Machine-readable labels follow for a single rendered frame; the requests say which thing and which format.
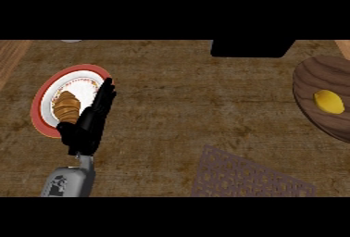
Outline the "grey lattice trivet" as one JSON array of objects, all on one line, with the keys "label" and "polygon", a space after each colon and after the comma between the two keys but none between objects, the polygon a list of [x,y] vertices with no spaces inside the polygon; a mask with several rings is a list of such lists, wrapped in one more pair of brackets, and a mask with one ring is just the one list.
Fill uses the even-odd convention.
[{"label": "grey lattice trivet", "polygon": [[191,196],[309,197],[312,184],[203,145],[193,179]]}]

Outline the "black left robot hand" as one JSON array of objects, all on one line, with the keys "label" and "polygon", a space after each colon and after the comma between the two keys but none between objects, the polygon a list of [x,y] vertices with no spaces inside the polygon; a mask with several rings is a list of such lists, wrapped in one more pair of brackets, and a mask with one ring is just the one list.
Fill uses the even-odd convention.
[{"label": "black left robot hand", "polygon": [[98,148],[101,132],[110,105],[116,96],[115,85],[110,78],[103,80],[91,106],[88,106],[76,123],[60,122],[55,126],[61,143],[67,146],[67,154],[91,156]]}]

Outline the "black appliance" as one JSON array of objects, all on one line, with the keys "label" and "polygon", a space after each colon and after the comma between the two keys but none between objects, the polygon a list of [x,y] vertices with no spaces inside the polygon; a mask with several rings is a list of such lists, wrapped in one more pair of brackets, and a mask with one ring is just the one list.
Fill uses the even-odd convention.
[{"label": "black appliance", "polygon": [[293,40],[212,40],[211,55],[215,57],[281,57]]}]

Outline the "round brown wooden placemat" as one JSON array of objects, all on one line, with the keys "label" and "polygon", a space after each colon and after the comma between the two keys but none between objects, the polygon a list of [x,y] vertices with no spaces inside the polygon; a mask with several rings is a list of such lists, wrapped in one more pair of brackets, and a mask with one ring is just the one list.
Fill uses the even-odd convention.
[{"label": "round brown wooden placemat", "polygon": [[[326,90],[340,98],[343,111],[323,112],[314,94]],[[292,94],[298,108],[311,124],[335,139],[350,143],[350,60],[336,56],[312,56],[292,72]]]}]

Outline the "red and white bowl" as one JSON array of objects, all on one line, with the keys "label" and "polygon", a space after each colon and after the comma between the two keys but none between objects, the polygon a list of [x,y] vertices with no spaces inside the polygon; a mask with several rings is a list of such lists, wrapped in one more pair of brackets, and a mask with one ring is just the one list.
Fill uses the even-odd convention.
[{"label": "red and white bowl", "polygon": [[58,119],[53,114],[53,105],[61,92],[70,92],[78,99],[82,111],[92,103],[103,80],[109,72],[98,66],[81,64],[60,70],[44,82],[30,103],[29,117],[32,126],[45,137],[58,138],[55,130]]}]

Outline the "yellow lemon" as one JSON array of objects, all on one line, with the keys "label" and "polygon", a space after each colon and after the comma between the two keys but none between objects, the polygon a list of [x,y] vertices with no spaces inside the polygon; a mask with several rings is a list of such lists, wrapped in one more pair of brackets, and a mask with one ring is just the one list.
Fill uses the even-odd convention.
[{"label": "yellow lemon", "polygon": [[320,90],[312,94],[314,103],[317,108],[330,114],[340,114],[343,111],[343,105],[340,97],[327,90]]}]

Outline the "brown croissant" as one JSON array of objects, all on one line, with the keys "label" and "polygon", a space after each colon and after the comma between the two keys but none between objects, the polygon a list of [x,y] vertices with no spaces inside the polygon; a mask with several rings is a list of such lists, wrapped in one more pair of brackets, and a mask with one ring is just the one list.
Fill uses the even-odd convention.
[{"label": "brown croissant", "polygon": [[53,104],[53,115],[60,122],[75,124],[79,117],[81,102],[69,91],[60,93]]}]

